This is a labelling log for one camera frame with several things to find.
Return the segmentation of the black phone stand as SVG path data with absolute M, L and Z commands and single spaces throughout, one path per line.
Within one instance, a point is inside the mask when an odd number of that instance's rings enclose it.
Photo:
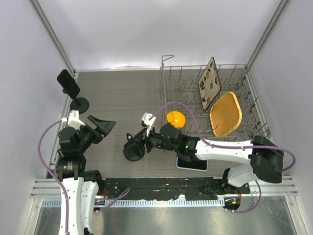
M 74 88 L 71 90 L 63 89 L 63 93 L 68 94 L 72 99 L 72 102 L 70 103 L 70 110 L 76 110 L 79 112 L 79 114 L 82 114 L 88 110 L 89 102 L 86 98 L 77 97 L 79 92 L 79 88 Z
M 137 162 L 145 155 L 145 146 L 142 136 L 132 136 L 130 133 L 126 134 L 127 142 L 123 146 L 124 157 L 131 162 Z

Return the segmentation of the black phone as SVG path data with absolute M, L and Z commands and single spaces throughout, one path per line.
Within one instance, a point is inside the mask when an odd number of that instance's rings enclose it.
M 63 93 L 68 94 L 71 99 L 75 99 L 78 96 L 80 88 L 66 69 L 59 73 L 57 81 L 62 86 Z

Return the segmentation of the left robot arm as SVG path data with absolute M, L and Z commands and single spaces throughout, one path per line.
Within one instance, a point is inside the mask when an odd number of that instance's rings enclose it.
M 58 133 L 60 158 L 56 165 L 61 182 L 61 235 L 90 235 L 96 195 L 104 189 L 98 170 L 86 171 L 84 153 L 92 144 L 100 143 L 116 125 L 115 121 L 88 116 L 91 128 L 79 119 L 71 121 Z

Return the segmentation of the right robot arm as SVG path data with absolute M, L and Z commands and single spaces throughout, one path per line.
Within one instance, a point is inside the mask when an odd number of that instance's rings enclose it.
M 177 168 L 181 169 L 206 171 L 209 160 L 239 163 L 238 167 L 224 170 L 219 183 L 222 193 L 233 193 L 257 180 L 273 184 L 282 182 L 284 154 L 262 136 L 242 142 L 210 141 L 185 135 L 166 124 L 159 132 L 145 127 L 135 136 L 127 134 L 123 154 L 127 160 L 136 162 L 153 148 L 174 152 Z

